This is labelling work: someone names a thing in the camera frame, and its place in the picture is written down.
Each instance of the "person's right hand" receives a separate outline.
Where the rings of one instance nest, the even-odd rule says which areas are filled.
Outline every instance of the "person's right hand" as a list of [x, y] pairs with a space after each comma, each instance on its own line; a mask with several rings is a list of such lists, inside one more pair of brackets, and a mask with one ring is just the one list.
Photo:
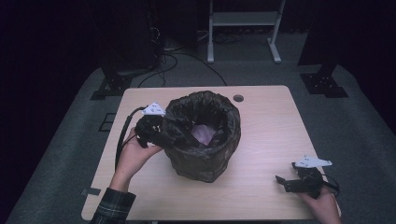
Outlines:
[[337, 201], [327, 187], [322, 187], [317, 199], [311, 198], [306, 193], [296, 193], [309, 207], [314, 217], [323, 224], [339, 224]]

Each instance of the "black controller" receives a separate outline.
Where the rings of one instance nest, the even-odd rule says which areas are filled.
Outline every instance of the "black controller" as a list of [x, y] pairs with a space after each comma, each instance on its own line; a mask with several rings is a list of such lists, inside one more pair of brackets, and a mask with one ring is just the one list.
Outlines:
[[316, 199], [320, 195], [320, 190], [323, 185], [336, 190], [337, 193], [340, 191], [338, 186], [334, 186], [323, 180], [322, 174], [318, 168], [297, 167], [295, 166], [295, 162], [292, 162], [291, 165], [293, 169], [297, 171], [297, 175], [300, 179], [285, 180], [276, 175], [277, 183], [283, 185], [286, 192], [304, 192]]
[[159, 147], [169, 148], [175, 142], [175, 138], [162, 132], [163, 116], [145, 115], [137, 123], [134, 131], [136, 132], [141, 147], [148, 147], [152, 143]]

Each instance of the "plaid sleeve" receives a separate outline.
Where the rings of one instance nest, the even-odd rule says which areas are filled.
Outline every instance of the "plaid sleeve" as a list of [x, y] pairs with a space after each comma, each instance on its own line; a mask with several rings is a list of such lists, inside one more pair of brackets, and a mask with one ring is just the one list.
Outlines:
[[107, 189], [90, 223], [124, 223], [135, 198], [136, 196], [129, 192]]

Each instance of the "person's left hand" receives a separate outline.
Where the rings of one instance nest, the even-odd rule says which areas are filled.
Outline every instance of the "person's left hand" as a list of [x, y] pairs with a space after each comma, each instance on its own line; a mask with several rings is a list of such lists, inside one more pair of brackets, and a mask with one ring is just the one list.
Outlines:
[[128, 142], [122, 149], [116, 173], [113, 175], [110, 183], [111, 189], [123, 192], [128, 191], [131, 178], [143, 167], [146, 161], [162, 150], [162, 148], [158, 146], [141, 147], [137, 142], [134, 127], [129, 132], [126, 141]]

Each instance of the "gray carpet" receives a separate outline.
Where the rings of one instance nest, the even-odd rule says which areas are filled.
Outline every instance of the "gray carpet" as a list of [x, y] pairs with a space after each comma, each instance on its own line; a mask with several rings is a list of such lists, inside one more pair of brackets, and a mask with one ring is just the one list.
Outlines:
[[[306, 34], [279, 34], [276, 45], [282, 63], [274, 64], [262, 35], [244, 35], [242, 41], [232, 45], [215, 45], [211, 67], [229, 86], [289, 87], [318, 156], [333, 162], [324, 170], [341, 186], [337, 200], [344, 223], [395, 223], [396, 137], [343, 67], [338, 66], [333, 77], [348, 98], [330, 99], [307, 92], [299, 75], [316, 72], [318, 66], [297, 66], [305, 38]], [[177, 52], [205, 61], [206, 45]], [[165, 87], [224, 85], [193, 57], [174, 56], [177, 66], [165, 73]], [[174, 63], [170, 57], [165, 59], [162, 69]], [[136, 77], [132, 87], [147, 76]], [[7, 223], [87, 223], [80, 215], [85, 203], [81, 191], [91, 185], [108, 136], [98, 132], [99, 127], [106, 113], [117, 112], [121, 99], [111, 96], [90, 100], [103, 78], [98, 68], [82, 86]], [[141, 87], [162, 84], [163, 80], [154, 76]]]

